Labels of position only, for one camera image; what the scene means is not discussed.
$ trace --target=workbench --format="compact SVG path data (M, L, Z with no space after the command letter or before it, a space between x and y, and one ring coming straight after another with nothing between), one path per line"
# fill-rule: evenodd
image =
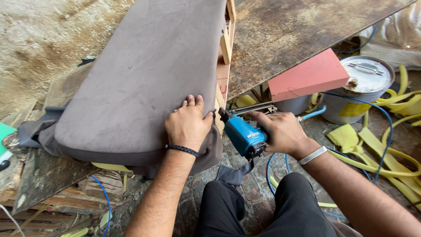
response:
M235 0L237 18L227 99L248 92L414 2Z

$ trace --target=leg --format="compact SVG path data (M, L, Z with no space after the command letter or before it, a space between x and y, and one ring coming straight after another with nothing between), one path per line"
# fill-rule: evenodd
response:
M214 180L206 184L195 237L244 236L239 221L245 214L244 199L229 184Z
M336 232L317 204L310 182L293 172L282 178L275 195L273 223L260 236L329 236Z

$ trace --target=bucket handle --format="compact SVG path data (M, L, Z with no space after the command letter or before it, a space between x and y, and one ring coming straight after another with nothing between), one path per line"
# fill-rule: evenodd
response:
M350 62L348 64L348 66L350 66L350 67L364 68L364 69L373 71L374 74L378 74L378 75L383 75L384 74L384 72L379 71L376 67L370 67L370 66L367 66L367 65L359 64L359 63L352 63L352 62Z

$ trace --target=right hand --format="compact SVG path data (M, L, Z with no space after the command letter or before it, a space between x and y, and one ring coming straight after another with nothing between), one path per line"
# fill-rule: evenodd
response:
M249 117L256 120L269 133L269 146L265 151L287 153L300 160L321 147L307 137L297 118L292 113L264 115L261 112L249 112Z

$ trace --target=left hand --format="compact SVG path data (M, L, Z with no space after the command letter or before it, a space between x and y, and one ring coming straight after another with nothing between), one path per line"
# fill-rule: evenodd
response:
M164 122L168 134L169 144L180 145L199 151L206 135L213 123L213 113L209 112L205 119L202 117L203 97L192 95L183 101L179 109L174 110Z

